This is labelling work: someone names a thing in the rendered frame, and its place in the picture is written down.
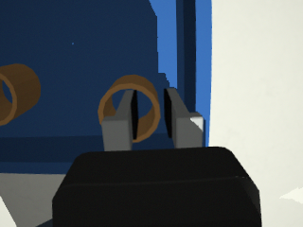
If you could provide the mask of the bronze bushing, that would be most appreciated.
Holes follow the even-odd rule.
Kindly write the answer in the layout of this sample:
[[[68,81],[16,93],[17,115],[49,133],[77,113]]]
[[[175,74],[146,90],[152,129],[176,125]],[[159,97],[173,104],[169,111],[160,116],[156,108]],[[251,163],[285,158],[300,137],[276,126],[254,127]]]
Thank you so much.
[[[11,92],[12,103],[2,89],[4,81]],[[14,63],[0,67],[0,126],[25,113],[37,104],[41,84],[34,71],[24,64]]]
[[[152,102],[151,110],[138,119],[137,136],[133,143],[140,142],[152,135],[157,129],[160,120],[160,107],[157,92],[150,81],[138,75],[127,75],[117,79],[107,93],[100,100],[98,107],[99,123],[105,116],[115,116],[116,110],[113,106],[113,93],[122,89],[135,89],[150,98]],[[154,107],[153,107],[154,106]]]

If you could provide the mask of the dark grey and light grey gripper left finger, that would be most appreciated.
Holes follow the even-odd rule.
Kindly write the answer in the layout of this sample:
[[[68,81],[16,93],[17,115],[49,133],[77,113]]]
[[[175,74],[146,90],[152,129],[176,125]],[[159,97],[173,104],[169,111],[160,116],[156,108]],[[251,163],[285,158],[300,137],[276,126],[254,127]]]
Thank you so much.
[[[104,151],[132,150],[138,127],[136,90],[125,91],[115,116],[105,116],[101,122],[101,127]]]

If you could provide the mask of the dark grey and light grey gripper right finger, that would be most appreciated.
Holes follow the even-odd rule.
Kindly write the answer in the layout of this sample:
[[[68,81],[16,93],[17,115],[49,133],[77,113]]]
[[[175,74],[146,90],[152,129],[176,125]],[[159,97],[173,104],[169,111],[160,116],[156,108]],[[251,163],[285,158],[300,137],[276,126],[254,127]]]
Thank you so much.
[[[164,89],[165,122],[175,148],[203,146],[203,122],[200,113],[190,113],[175,88]]]

